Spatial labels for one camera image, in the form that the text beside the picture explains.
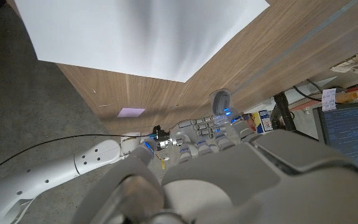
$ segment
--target wire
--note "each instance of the wire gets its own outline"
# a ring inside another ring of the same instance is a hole
[[[302,96],[306,97],[307,99],[311,99],[311,100],[315,100],[315,101],[318,101],[318,102],[321,102],[320,99],[316,99],[316,98],[313,98],[313,97],[310,97],[304,93],[302,93],[296,86],[293,86],[294,90],[296,90],[299,94],[301,94]]]
[[[119,134],[79,134],[79,135],[75,135],[75,136],[67,136],[67,137],[63,137],[63,138],[58,138],[58,139],[53,139],[53,140],[49,140],[49,141],[45,141],[45,142],[42,142],[42,143],[39,143],[39,144],[36,144],[34,146],[31,146],[31,147],[28,147],[27,149],[24,149],[16,154],[14,154],[13,156],[7,158],[4,162],[0,163],[0,166],[2,166],[3,164],[5,164],[7,161],[10,161],[11,159],[15,158],[16,156],[22,154],[23,152],[26,152],[30,149],[33,149],[37,146],[41,146],[43,144],[46,144],[46,143],[51,143],[51,142],[54,142],[54,141],[60,141],[60,140],[63,140],[63,139],[69,139],[69,138],[77,138],[77,137],[85,137],[85,136],[112,136],[112,137],[148,137],[149,135],[144,135],[144,136],[125,136],[125,135],[119,135]]]
[[[314,85],[319,91],[320,93],[323,93],[322,89],[320,88],[320,86],[318,86],[315,82],[311,81],[310,79],[306,79],[306,81],[310,82],[310,84]]]

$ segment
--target wooden table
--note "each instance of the wooden table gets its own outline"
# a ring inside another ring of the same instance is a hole
[[[245,110],[358,53],[358,0],[268,2],[186,83],[58,66],[110,132],[122,134],[209,115],[209,95],[221,88]],[[118,118],[122,108],[146,110]]]

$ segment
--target concrete floor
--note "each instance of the concrete floor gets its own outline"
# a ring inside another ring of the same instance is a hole
[[[0,162],[34,144],[76,134],[109,134],[54,63],[37,60],[21,19],[0,9]],[[0,178],[41,162],[85,150],[109,137],[83,137],[46,144],[0,167]],[[166,168],[178,163],[177,150],[162,151]],[[70,223],[90,188],[113,165],[102,167],[39,195],[21,223]],[[157,158],[150,169],[161,180]]]

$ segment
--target sticker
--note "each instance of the sticker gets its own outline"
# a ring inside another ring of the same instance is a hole
[[[136,138],[139,138],[139,137],[129,137],[129,138],[126,138],[126,139],[124,139],[124,140],[122,140],[121,142],[124,142],[124,141],[128,141],[128,140],[132,140],[132,139],[136,139]]]
[[[336,89],[323,90],[323,97],[321,103],[323,104],[323,111],[335,110],[335,94]]]

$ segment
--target computer monitor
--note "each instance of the computer monitor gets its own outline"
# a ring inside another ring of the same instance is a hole
[[[358,162],[358,103],[336,105],[336,108],[313,109],[319,141]]]

